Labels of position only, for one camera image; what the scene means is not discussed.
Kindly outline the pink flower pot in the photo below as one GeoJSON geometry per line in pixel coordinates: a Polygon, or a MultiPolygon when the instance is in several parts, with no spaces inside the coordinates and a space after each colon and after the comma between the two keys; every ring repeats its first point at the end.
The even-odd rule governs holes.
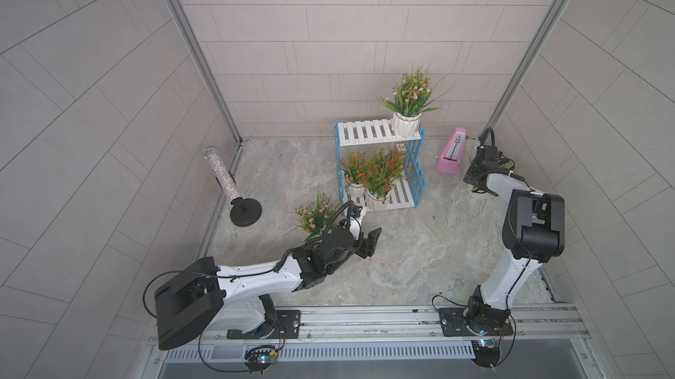
{"type": "Polygon", "coordinates": [[[326,228],[332,227],[332,217],[338,209],[338,203],[327,194],[318,192],[312,203],[299,205],[295,209],[298,217],[296,228],[307,235],[306,241],[317,238],[326,228]]]}
{"type": "Polygon", "coordinates": [[[391,126],[396,136],[413,137],[423,113],[438,110],[431,107],[433,90],[432,76],[428,71],[417,69],[404,73],[390,96],[380,99],[381,104],[393,112],[391,126]]]}

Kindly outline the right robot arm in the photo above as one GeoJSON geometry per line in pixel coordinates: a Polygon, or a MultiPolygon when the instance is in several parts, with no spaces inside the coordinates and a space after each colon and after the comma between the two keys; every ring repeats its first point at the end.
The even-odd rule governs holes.
{"type": "Polygon", "coordinates": [[[560,256],[565,247],[565,203],[557,194],[530,187],[495,143],[494,130],[479,138],[476,157],[464,182],[477,194],[491,194],[507,202],[502,229],[504,252],[492,274],[476,287],[464,312],[468,328],[483,336],[504,327],[513,298],[543,264],[560,256]]]}

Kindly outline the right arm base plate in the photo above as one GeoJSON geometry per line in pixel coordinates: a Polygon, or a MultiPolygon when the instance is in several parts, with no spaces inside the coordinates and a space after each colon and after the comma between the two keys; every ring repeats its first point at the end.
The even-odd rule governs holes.
{"type": "Polygon", "coordinates": [[[479,337],[498,338],[499,336],[513,336],[513,322],[505,317],[491,316],[479,313],[468,319],[466,308],[440,308],[439,321],[444,337],[479,337]]]}

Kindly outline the blue white wooden rack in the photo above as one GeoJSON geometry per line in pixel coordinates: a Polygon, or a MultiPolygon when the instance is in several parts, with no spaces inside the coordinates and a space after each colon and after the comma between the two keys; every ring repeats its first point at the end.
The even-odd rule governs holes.
{"type": "Polygon", "coordinates": [[[397,136],[392,120],[335,122],[339,199],[371,210],[401,210],[419,205],[425,191],[418,162],[425,131],[397,136]]]}

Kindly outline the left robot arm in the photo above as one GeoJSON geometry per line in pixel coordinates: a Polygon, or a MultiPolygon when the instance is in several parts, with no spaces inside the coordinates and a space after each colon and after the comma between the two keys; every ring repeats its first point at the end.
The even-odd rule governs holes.
{"type": "Polygon", "coordinates": [[[278,261],[249,266],[218,266],[212,257],[198,259],[154,293],[158,347],[182,347],[210,326],[264,338],[278,324],[273,294],[311,289],[333,275],[348,259],[375,253],[381,229],[364,232],[367,209],[348,201],[343,220],[330,217],[320,236],[283,253],[278,261]]]}

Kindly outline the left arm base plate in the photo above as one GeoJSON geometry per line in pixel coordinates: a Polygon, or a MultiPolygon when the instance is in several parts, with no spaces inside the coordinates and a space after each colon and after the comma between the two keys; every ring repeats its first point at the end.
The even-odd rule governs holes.
{"type": "Polygon", "coordinates": [[[243,333],[239,330],[228,330],[228,340],[274,340],[281,336],[278,326],[286,339],[297,339],[301,325],[302,312],[300,310],[277,310],[277,321],[274,325],[265,321],[253,332],[243,333]]]}

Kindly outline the red flower pot front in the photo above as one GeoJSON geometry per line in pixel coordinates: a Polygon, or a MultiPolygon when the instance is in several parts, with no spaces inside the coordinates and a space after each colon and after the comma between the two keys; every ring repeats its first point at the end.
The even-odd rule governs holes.
{"type": "Polygon", "coordinates": [[[367,161],[365,187],[366,201],[370,210],[385,210],[397,180],[404,173],[405,154],[397,148],[381,148],[367,161]]]}

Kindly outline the red flower pot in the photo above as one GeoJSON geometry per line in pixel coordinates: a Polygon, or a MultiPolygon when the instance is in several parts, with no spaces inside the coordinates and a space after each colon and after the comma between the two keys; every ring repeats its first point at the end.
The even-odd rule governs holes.
{"type": "Polygon", "coordinates": [[[397,148],[381,148],[367,161],[365,187],[366,201],[370,210],[385,210],[397,180],[404,173],[405,154],[397,148]]]}
{"type": "Polygon", "coordinates": [[[367,161],[365,152],[350,152],[340,161],[349,196],[356,201],[365,197],[367,161]]]}

